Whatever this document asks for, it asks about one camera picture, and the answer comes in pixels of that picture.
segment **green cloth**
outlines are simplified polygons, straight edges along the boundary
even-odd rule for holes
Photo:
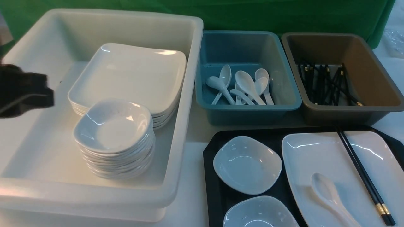
[[[395,0],[0,0],[18,40],[53,8],[103,8],[191,15],[206,30],[354,33],[372,48],[381,39]]]

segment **white square plate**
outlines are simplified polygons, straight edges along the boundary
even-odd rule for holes
[[[95,53],[68,98],[86,108],[106,98],[125,99],[158,114],[177,101],[185,67],[180,51],[107,43]]]
[[[404,172],[386,142],[370,131],[345,133],[396,226],[404,226]],[[308,226],[344,226],[316,199],[311,188],[315,172],[335,183],[343,205],[361,226],[385,226],[336,132],[287,135],[282,155],[293,196]]]

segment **white rectangular plate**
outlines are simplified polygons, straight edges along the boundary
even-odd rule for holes
[[[397,226],[403,226],[404,172],[391,150],[374,132],[345,134]],[[282,155],[293,196],[309,226],[343,226],[343,222],[316,199],[311,188],[311,175],[315,172],[335,183],[342,203],[361,226],[385,226],[336,132],[287,135],[282,141]]]

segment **black chopsticks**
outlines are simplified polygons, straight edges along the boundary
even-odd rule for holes
[[[355,153],[355,150],[352,148],[351,143],[349,142],[348,138],[345,136],[345,133],[337,126],[337,134],[341,139],[345,149],[347,150],[349,157],[351,158],[356,170],[359,173],[360,178],[362,179],[366,189],[369,192],[373,202],[375,203],[376,209],[378,210],[379,214],[381,215],[384,223],[387,226],[395,226],[396,222],[394,221],[392,215],[390,214],[386,204],[384,203],[383,199],[381,198],[380,194],[378,193],[375,185],[373,184],[372,180],[370,179],[369,175],[367,174],[365,168],[363,167],[362,163],[360,162],[358,156]]]

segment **teal plastic bin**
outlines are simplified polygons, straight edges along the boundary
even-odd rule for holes
[[[212,105],[218,91],[208,87],[206,80],[219,76],[226,64],[232,73],[229,90],[235,86],[237,71],[254,77],[257,69],[266,69],[275,105],[230,105],[223,96]],[[271,32],[204,31],[195,90],[197,103],[207,111],[209,122],[217,126],[270,125],[302,102],[279,38]]]

